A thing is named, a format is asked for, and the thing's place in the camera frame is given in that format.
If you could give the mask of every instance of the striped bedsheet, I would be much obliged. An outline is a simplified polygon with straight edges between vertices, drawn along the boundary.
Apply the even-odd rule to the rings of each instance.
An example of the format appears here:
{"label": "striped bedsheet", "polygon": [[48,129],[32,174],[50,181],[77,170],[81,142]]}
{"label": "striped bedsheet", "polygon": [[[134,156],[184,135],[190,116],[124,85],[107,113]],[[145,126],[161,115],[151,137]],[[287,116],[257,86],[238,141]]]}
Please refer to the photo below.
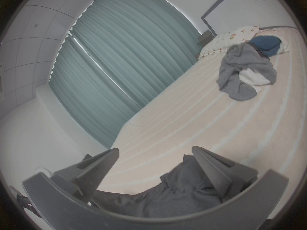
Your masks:
{"label": "striped bedsheet", "polygon": [[307,48],[297,29],[278,28],[290,52],[271,57],[274,85],[248,101],[220,92],[216,80],[225,53],[205,56],[130,119],[113,148],[120,158],[98,190],[137,194],[159,184],[160,176],[201,146],[253,167],[272,168],[290,181],[270,217],[294,192],[307,164]]}

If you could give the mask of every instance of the tiled ceiling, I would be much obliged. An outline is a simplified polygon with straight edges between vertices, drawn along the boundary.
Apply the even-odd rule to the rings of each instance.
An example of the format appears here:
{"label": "tiled ceiling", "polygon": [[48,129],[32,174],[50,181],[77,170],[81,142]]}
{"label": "tiled ceiling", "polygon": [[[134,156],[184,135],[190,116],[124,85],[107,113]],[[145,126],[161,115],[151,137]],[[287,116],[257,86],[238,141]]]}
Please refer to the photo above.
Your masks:
{"label": "tiled ceiling", "polygon": [[5,100],[0,119],[35,97],[46,84],[59,45],[72,23],[92,0],[28,0],[0,47]]}

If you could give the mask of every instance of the curtain pleat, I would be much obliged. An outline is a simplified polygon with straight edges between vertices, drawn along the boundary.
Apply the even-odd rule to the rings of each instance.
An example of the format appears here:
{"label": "curtain pleat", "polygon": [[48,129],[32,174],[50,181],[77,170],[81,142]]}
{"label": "curtain pleat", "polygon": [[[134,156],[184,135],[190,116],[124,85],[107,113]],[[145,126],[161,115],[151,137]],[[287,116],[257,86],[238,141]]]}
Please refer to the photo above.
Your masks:
{"label": "curtain pleat", "polygon": [[196,63],[199,36],[165,0],[95,0],[63,43],[49,84],[110,148],[134,114]]}

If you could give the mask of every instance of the green curtain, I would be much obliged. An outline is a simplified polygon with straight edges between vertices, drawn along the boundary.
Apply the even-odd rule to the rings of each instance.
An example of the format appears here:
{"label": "green curtain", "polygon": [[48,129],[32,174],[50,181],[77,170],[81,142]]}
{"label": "green curtain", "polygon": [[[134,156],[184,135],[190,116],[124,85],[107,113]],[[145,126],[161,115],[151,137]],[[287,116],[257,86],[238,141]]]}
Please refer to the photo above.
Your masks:
{"label": "green curtain", "polygon": [[95,0],[71,34],[49,84],[107,148],[125,122],[196,63],[201,50],[198,31],[165,0]]}

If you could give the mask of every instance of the curtain gap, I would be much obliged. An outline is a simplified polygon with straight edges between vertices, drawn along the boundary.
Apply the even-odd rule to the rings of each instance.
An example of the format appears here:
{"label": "curtain gap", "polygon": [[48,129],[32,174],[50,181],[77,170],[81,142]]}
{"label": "curtain gap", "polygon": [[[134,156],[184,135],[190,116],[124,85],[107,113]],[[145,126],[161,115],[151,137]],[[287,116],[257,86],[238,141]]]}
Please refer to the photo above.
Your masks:
{"label": "curtain gap", "polygon": [[97,67],[99,67],[99,69],[139,108],[142,109],[141,107],[139,107],[129,96],[128,94],[125,93],[125,91],[123,91],[121,89],[120,86],[118,86],[118,84],[100,67],[100,65],[98,65],[98,63],[88,54],[88,52],[81,46],[81,44],[72,36],[71,33],[68,33],[69,36],[71,36],[71,38],[78,44],[78,46],[86,53],[86,55],[95,63],[95,65]]}

